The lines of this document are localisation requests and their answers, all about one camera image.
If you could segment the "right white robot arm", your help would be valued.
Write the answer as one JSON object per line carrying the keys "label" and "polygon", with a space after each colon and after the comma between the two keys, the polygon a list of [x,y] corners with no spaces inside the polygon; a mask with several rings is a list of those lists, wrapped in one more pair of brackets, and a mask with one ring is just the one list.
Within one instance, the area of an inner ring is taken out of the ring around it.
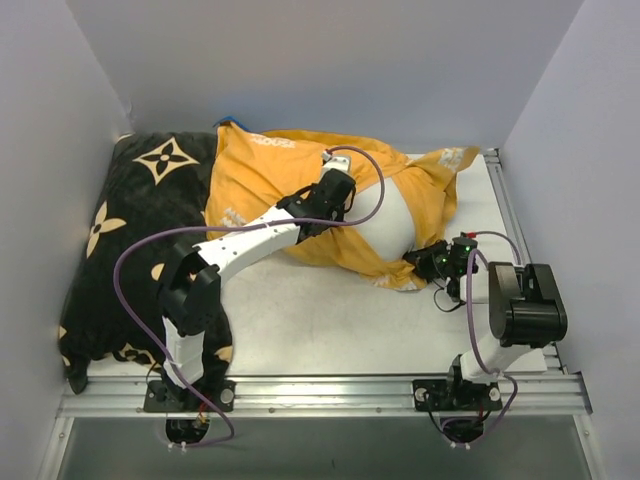
{"label": "right white robot arm", "polygon": [[[454,306],[464,307],[471,350],[452,361],[443,385],[446,402],[465,409],[482,393],[495,388],[495,381],[522,356],[564,339],[568,318],[561,295],[548,264],[521,262],[511,243],[515,263],[488,261],[478,248],[477,238],[485,231],[462,232],[451,241],[404,255],[404,260],[422,280],[444,291]],[[489,333],[477,336],[473,318],[473,276],[483,263],[488,278],[486,302]]]}

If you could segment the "aluminium front rail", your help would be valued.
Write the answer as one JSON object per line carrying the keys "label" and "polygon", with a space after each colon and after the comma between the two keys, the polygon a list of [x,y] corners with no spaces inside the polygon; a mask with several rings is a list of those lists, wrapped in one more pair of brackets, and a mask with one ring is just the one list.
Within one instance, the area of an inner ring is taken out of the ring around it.
{"label": "aluminium front rail", "polygon": [[[233,419],[251,417],[408,417],[417,414],[412,379],[395,377],[234,377]],[[577,375],[525,375],[508,413],[573,416],[592,411]],[[60,418],[189,418],[197,412],[147,412],[142,377],[99,377],[84,393],[62,395]]]}

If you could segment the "white pillow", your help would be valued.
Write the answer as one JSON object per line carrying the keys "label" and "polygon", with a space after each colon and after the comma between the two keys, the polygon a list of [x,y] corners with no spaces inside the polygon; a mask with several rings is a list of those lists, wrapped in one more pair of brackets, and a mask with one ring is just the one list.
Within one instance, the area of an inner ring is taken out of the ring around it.
{"label": "white pillow", "polygon": [[[415,226],[409,208],[392,178],[384,181],[385,195],[377,213],[355,226],[369,247],[385,262],[400,260],[415,246]],[[357,193],[346,221],[364,218],[377,205],[380,184]]]}

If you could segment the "aluminium rail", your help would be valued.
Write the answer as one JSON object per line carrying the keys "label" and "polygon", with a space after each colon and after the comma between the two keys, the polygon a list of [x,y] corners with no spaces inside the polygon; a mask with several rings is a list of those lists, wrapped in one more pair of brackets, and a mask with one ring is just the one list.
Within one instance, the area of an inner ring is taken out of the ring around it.
{"label": "aluminium rail", "polygon": [[[408,417],[417,414],[412,379],[395,377],[234,377],[233,419],[251,417]],[[508,413],[573,416],[592,411],[577,375],[525,375]],[[189,418],[197,412],[147,412],[142,377],[99,377],[84,393],[62,395],[60,418]]]}
{"label": "aluminium rail", "polygon": [[[507,240],[482,240],[482,252],[490,261],[512,261],[520,259],[525,264],[531,262],[529,250],[520,227],[514,206],[507,190],[505,177],[498,156],[497,149],[482,152],[481,162],[485,165],[485,183],[491,185],[492,220],[482,221],[481,230],[491,230],[501,233]],[[581,375],[581,370],[571,368],[566,363],[566,356],[562,355],[559,343],[552,343],[540,351],[530,352],[520,356],[507,369],[508,374],[574,374]]]}

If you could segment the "black patterned plush cushion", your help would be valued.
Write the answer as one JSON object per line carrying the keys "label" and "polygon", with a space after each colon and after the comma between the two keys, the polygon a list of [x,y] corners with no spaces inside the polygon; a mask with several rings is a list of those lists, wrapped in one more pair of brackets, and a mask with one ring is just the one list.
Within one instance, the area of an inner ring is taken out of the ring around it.
{"label": "black patterned plush cushion", "polygon": [[74,393],[86,389],[93,361],[161,369],[157,283],[176,242],[206,239],[201,228],[217,142],[210,132],[117,140],[60,319],[59,351]]}

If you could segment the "aluminium right side rail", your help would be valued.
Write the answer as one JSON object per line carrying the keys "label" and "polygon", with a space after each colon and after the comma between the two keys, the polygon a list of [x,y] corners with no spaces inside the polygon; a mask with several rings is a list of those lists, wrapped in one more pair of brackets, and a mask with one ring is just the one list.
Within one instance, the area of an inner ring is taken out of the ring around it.
{"label": "aluminium right side rail", "polygon": [[[497,149],[482,152],[481,162],[485,165],[485,183],[491,185],[492,220],[482,221],[481,230],[491,230],[501,233],[507,240],[482,240],[482,252],[490,261],[512,261],[520,259],[525,264],[531,262],[529,250],[520,227],[514,206],[507,190],[505,177],[498,156]],[[581,375],[581,370],[571,368],[566,363],[566,356],[562,355],[559,343],[552,343],[540,351],[530,352],[520,356],[507,369],[508,374],[574,374]]]}

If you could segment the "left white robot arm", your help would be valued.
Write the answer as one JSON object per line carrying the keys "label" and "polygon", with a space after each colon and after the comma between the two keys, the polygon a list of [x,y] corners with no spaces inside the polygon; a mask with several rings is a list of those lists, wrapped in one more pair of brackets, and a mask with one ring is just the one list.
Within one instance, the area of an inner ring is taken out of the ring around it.
{"label": "left white robot arm", "polygon": [[202,399],[199,381],[208,326],[222,313],[221,290],[233,276],[272,253],[295,246],[344,219],[355,180],[340,168],[268,209],[238,232],[201,244],[177,245],[161,274],[158,302],[165,328],[163,381],[180,411]]}

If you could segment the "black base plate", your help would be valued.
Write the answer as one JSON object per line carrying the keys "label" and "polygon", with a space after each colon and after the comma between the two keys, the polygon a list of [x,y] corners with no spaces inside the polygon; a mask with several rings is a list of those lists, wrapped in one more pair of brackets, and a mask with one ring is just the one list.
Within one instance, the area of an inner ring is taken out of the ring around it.
{"label": "black base plate", "polygon": [[458,383],[444,379],[416,379],[412,381],[414,408],[417,411],[494,412],[503,407],[501,392],[496,383]]}
{"label": "black base plate", "polygon": [[[234,408],[236,383],[225,379],[220,386],[203,395],[222,412],[231,412]],[[150,381],[142,406],[147,413],[194,413],[211,411],[203,401],[188,389],[172,389],[162,380]]]}

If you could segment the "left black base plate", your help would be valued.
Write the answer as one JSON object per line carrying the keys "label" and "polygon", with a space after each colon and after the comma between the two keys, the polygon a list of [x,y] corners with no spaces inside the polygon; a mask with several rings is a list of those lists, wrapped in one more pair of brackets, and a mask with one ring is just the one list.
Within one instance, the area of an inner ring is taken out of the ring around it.
{"label": "left black base plate", "polygon": [[[225,379],[220,386],[203,395],[222,412],[231,412],[234,408],[236,383]],[[142,406],[147,413],[194,413],[211,411],[203,401],[188,389],[172,389],[162,380],[150,381]]]}

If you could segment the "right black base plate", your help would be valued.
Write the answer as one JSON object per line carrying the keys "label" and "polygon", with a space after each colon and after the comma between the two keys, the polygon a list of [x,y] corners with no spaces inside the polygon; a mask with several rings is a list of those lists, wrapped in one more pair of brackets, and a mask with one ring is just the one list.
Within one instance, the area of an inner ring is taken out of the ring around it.
{"label": "right black base plate", "polygon": [[444,379],[416,379],[412,381],[414,408],[417,411],[494,412],[503,407],[501,392],[496,383],[458,383]]}

